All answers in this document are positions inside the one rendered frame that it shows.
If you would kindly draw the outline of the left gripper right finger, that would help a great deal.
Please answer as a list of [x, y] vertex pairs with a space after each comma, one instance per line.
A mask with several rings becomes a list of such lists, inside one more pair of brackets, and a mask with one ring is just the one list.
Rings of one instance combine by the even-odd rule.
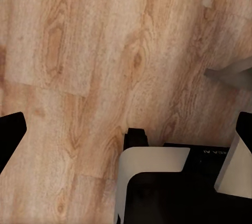
[[247, 147], [252, 153], [252, 114], [247, 112], [240, 112], [237, 123], [236, 131], [243, 139]]

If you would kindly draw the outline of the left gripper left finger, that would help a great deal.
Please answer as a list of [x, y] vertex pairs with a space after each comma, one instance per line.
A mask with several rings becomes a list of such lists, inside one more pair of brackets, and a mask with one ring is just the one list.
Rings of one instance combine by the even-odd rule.
[[0, 118], [0, 174], [27, 131], [22, 112]]

